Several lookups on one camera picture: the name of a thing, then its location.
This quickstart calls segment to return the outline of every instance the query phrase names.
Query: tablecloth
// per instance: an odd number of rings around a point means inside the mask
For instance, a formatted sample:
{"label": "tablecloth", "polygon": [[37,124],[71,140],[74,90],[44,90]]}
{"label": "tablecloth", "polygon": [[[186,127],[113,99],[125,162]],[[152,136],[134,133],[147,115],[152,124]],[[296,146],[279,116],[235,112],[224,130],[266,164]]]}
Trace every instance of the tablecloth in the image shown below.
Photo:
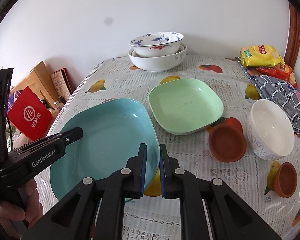
{"label": "tablecloth", "polygon": [[[246,95],[247,77],[235,61],[215,56],[186,55],[177,67],[152,73],[136,67],[128,57],[112,58],[96,66],[82,81],[60,112],[49,134],[57,133],[73,116],[110,98],[133,98],[143,103],[149,112],[159,140],[165,143],[169,156],[178,159],[182,168],[205,180],[221,178],[251,206],[283,239],[293,239],[300,230],[300,138],[295,137],[293,152],[279,162],[290,162],[297,170],[298,186],[290,198],[280,198],[275,192],[266,195],[266,178],[271,162],[254,155],[250,144],[242,159],[223,163],[209,149],[206,129],[185,136],[166,132],[156,122],[147,97],[150,91],[168,76],[196,78],[208,84],[224,104],[223,117],[235,117],[246,135],[246,119],[255,102]],[[104,90],[87,92],[91,85],[103,80]],[[47,212],[58,200],[53,195],[49,179],[50,168],[36,176],[40,200]],[[143,197],[125,205],[122,239],[181,239],[178,200]]]}

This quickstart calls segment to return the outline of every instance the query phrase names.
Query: lay's logo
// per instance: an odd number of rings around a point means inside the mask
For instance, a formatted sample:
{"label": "lay's logo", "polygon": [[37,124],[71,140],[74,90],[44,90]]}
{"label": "lay's logo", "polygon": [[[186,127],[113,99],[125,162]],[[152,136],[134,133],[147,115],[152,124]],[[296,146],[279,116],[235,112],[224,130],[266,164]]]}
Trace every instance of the lay's logo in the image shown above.
{"label": "lay's logo", "polygon": [[266,48],[264,45],[259,45],[258,48],[259,48],[259,51],[261,54],[267,54]]}

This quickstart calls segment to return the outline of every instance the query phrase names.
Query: terracotta cup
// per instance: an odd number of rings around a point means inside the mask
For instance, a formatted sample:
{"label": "terracotta cup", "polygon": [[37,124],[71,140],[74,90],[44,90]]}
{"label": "terracotta cup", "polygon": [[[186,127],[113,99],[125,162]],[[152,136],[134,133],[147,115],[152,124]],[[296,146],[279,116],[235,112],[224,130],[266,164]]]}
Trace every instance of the terracotta cup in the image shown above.
{"label": "terracotta cup", "polygon": [[274,191],[280,197],[291,197],[297,188],[297,172],[291,163],[283,163],[274,177]]}
{"label": "terracotta cup", "polygon": [[209,147],[219,161],[230,163],[242,158],[247,142],[238,128],[223,123],[216,125],[210,132]]}

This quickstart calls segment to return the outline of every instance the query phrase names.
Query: human hand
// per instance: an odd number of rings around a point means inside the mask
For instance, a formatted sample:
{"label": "human hand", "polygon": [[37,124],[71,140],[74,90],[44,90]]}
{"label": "human hand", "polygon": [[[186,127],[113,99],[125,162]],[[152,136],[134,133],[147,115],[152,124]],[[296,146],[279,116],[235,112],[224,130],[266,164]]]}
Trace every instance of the human hand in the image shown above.
{"label": "human hand", "polygon": [[39,193],[37,191],[37,183],[35,180],[31,179],[28,181],[23,185],[22,189],[28,196],[25,211],[6,201],[0,203],[0,223],[7,233],[15,239],[20,239],[21,234],[14,228],[11,223],[12,220],[27,220],[30,223],[30,229],[43,216],[43,207],[39,202]]}

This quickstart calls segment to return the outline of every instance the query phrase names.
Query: white ceramic bowl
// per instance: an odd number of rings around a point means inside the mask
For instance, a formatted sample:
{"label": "white ceramic bowl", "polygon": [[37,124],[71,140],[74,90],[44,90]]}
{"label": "white ceramic bowl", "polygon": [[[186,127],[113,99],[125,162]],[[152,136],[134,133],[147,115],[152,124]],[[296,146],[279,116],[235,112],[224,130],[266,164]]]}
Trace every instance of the white ceramic bowl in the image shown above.
{"label": "white ceramic bowl", "polygon": [[140,57],[161,57],[178,51],[183,35],[174,32],[148,33],[134,38],[129,45]]}
{"label": "white ceramic bowl", "polygon": [[248,116],[247,135],[253,152],[261,159],[273,161],[290,154],[294,131],[286,113],[277,104],[259,99]]}
{"label": "white ceramic bowl", "polygon": [[187,45],[181,43],[178,52],[168,56],[140,57],[133,48],[129,50],[128,55],[132,63],[138,68],[151,72],[162,72],[181,64],[186,56],[186,51]]}

